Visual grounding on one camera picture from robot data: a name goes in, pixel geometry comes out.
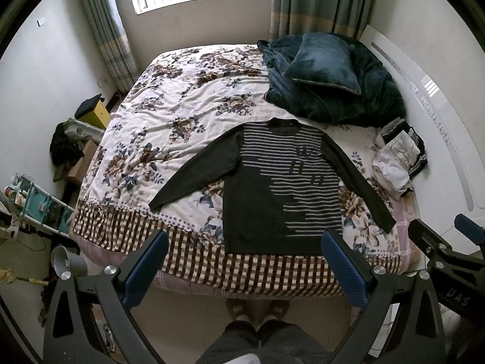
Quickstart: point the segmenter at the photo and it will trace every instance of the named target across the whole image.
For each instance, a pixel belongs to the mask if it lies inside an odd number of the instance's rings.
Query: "teal pillow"
[[[350,54],[353,45],[329,33],[307,33],[293,62],[283,76],[296,82],[336,87],[358,96]]]

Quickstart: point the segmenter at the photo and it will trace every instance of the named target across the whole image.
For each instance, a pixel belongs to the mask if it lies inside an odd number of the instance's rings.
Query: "slipper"
[[[289,300],[279,300],[279,299],[271,300],[271,303],[268,306],[268,309],[259,320],[259,324],[262,324],[268,316],[274,316],[276,319],[282,320],[283,317],[285,317],[286,313],[288,312],[288,309],[289,309]]]
[[[248,319],[251,319],[251,314],[245,300],[228,298],[226,300],[226,306],[232,320],[237,320],[240,316],[247,316]]]

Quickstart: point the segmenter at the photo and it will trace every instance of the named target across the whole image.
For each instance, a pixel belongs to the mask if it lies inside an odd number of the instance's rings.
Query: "white cloth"
[[[235,359],[228,361],[226,364],[261,364],[259,357],[254,353],[248,353],[244,356],[236,357]]]
[[[420,150],[404,131],[379,150],[372,163],[375,179],[382,188],[398,200],[412,187],[408,170],[416,162]]]
[[[382,138],[382,134],[391,131],[391,129],[395,128],[403,120],[403,118],[397,117],[392,122],[389,122],[384,127],[382,127],[381,131],[379,131],[379,134],[375,138],[375,144],[379,149],[382,149],[386,146],[386,142],[384,141],[384,138]]]

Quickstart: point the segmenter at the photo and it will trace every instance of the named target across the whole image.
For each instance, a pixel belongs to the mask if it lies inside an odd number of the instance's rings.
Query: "dark green blanket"
[[[332,124],[382,127],[406,110],[391,74],[363,43],[333,34],[354,45],[351,54],[353,71],[362,94],[356,96],[342,89],[298,83],[282,74],[294,60],[302,43],[301,35],[286,35],[275,41],[258,41],[263,61],[268,67],[270,89],[266,101],[288,112],[311,120]]]

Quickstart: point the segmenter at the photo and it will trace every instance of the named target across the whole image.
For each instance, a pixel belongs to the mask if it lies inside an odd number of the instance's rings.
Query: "bed frame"
[[[419,217],[453,250],[479,250],[453,226],[464,214],[485,226],[485,164],[463,122],[437,84],[395,44],[370,26],[361,39],[396,81],[406,120],[423,139],[428,166],[413,180]],[[424,255],[415,268],[424,267]]]

